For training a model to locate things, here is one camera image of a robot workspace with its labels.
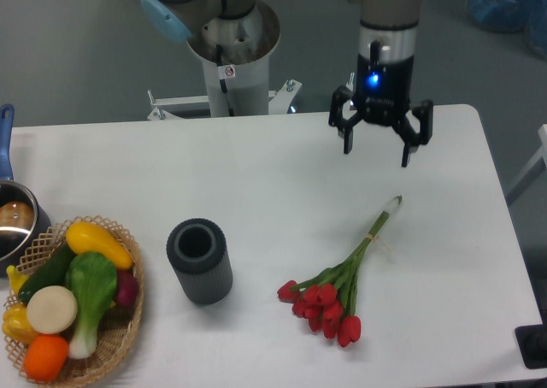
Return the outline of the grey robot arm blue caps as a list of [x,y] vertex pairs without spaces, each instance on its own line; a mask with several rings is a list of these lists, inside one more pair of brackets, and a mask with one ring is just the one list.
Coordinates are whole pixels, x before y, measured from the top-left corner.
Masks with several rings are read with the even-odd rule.
[[[409,91],[421,0],[345,0],[360,8],[353,86],[332,94],[328,123],[350,152],[357,123],[386,126],[409,157],[432,137],[432,102],[411,103]],[[154,27],[188,44],[203,64],[214,117],[269,111],[269,57],[279,19],[261,0],[141,0]]]

